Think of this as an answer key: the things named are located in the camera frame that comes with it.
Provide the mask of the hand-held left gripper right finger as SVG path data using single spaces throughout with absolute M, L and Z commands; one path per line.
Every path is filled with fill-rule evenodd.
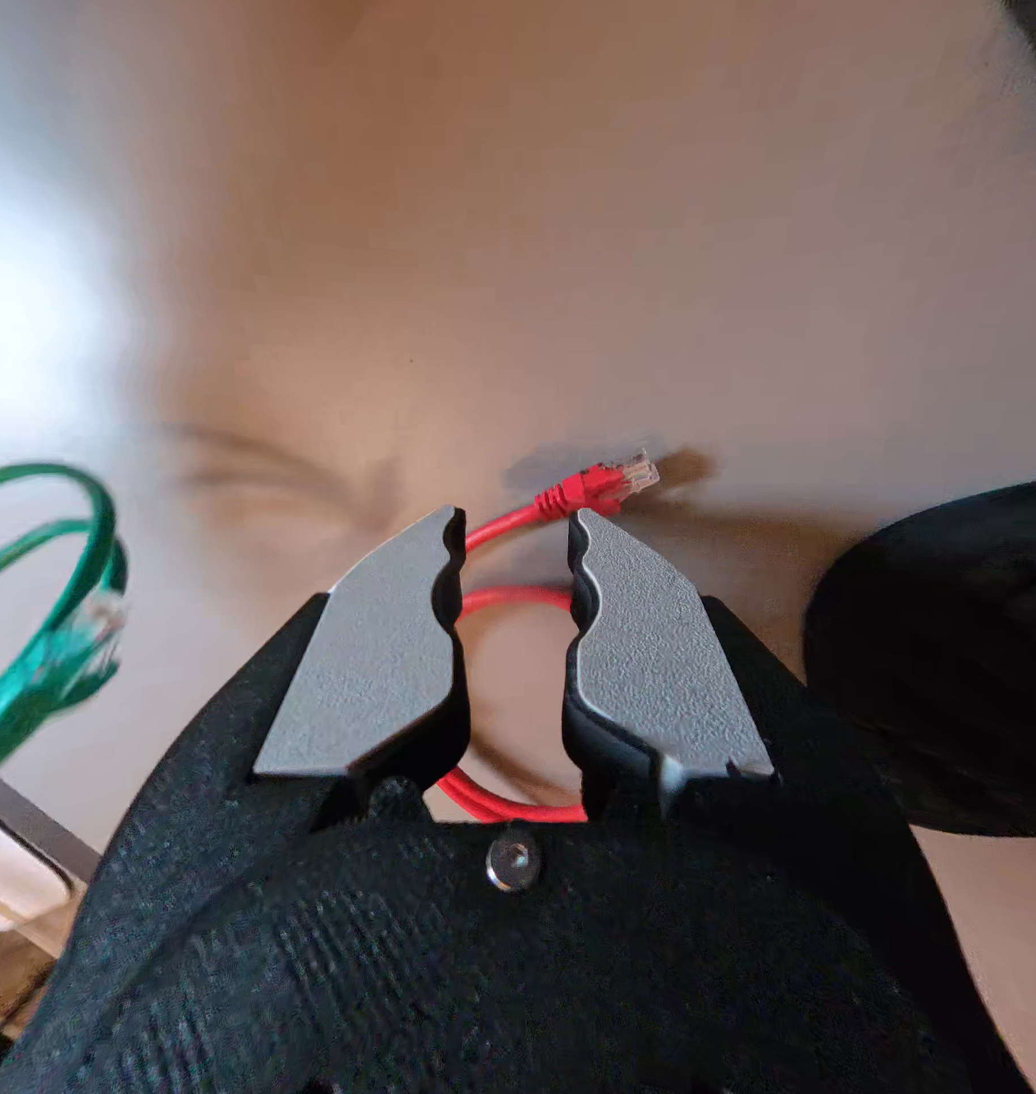
M 655 791 L 776 768 L 692 582 L 592 509 L 569 519 L 563 743 L 593 785 Z

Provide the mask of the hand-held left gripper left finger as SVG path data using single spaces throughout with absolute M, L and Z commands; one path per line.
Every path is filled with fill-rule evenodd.
M 338 579 L 253 773 L 449 773 L 472 737 L 456 635 L 465 561 L 466 513 L 444 505 Z

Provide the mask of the black ribbed pad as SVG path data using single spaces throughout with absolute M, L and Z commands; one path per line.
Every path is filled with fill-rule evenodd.
M 910 823 L 1036 838 L 1036 481 L 855 544 L 815 587 L 802 648 Z

